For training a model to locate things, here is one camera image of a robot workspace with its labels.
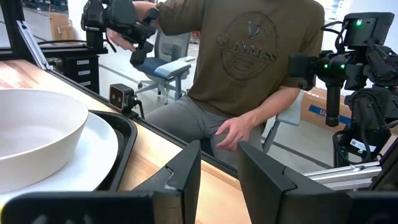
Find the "cardboard box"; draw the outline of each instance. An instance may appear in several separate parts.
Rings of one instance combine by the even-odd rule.
[[[344,105],[344,97],[340,97],[340,117],[337,127],[329,127],[326,120],[326,90],[313,88],[306,91],[301,104],[301,119],[333,132],[341,131],[351,122],[351,110]]]
[[[75,40],[75,31],[68,15],[51,12],[50,26],[53,40]]]

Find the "black tray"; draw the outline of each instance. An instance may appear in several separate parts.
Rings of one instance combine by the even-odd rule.
[[[94,110],[90,112],[104,119],[114,129],[119,143],[118,155],[112,169],[97,190],[117,191],[136,142],[137,127],[130,119],[119,114]]]

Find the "white plate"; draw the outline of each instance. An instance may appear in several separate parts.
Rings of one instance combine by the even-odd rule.
[[[0,194],[0,205],[28,192],[93,191],[110,172],[117,154],[118,138],[113,128],[102,118],[90,113],[72,159],[56,173],[36,184]]]

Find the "white bowl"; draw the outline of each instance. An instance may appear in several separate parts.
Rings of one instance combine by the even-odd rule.
[[[87,106],[70,96],[0,90],[0,192],[34,184],[64,166],[87,117]]]

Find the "black cabinet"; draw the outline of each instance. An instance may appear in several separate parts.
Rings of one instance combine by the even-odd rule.
[[[63,58],[62,73],[82,86],[100,93],[97,55]]]

